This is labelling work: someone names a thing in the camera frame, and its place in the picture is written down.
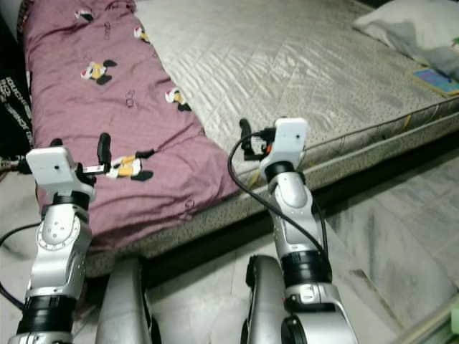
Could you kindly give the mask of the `blue children's book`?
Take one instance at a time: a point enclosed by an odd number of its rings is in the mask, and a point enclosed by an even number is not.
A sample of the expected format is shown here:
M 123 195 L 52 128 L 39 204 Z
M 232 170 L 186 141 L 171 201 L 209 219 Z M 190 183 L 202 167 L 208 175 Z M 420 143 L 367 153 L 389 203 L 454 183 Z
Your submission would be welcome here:
M 409 76 L 413 81 L 419 82 L 420 85 L 436 94 L 445 97 L 459 96 L 459 82 L 453 81 L 430 67 L 409 72 Z

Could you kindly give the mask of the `purple cartoon print blanket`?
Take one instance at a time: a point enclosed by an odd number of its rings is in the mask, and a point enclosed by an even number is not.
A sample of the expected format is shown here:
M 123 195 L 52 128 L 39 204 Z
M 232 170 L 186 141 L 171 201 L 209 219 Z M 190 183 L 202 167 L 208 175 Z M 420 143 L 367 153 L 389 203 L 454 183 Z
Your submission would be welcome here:
M 135 0 L 30 0 L 21 39 L 36 147 L 59 138 L 73 160 L 111 170 L 90 204 L 92 252 L 176 226 L 238 192 L 227 152 L 165 71 Z

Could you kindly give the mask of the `black bag with white print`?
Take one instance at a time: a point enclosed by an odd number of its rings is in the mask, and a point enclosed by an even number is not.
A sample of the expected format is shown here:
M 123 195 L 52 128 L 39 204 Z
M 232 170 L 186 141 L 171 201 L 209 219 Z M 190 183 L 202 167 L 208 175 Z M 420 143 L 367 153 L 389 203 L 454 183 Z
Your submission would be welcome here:
M 0 69 L 0 156 L 3 161 L 24 157 L 35 143 L 32 130 L 32 95 L 26 72 Z

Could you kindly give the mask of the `beige quilted mattress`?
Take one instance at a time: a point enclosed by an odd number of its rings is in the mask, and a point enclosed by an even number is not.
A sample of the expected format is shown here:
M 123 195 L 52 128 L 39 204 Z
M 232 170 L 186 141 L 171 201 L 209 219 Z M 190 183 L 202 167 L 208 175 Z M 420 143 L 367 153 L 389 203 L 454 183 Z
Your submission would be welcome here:
M 138 0 L 136 16 L 207 137 L 223 150 L 281 117 L 308 122 L 301 171 L 317 191 L 459 131 L 459 96 L 353 28 L 357 0 Z

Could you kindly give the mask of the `grey right robot leg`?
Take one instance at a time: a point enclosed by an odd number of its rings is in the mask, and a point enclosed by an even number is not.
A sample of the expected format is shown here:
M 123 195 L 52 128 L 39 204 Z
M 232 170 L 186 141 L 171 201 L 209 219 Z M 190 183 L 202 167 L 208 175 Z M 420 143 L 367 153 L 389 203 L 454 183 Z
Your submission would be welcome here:
M 242 326 L 240 344 L 283 344 L 285 285 L 276 258 L 250 256 L 246 284 L 250 288 L 250 307 Z

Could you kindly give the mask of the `white pillow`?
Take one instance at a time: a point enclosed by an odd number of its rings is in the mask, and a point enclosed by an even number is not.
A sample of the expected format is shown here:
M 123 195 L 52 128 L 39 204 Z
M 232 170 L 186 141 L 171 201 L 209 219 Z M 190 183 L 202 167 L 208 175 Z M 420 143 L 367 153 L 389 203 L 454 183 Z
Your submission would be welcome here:
M 393 0 L 351 26 L 459 82 L 459 2 Z

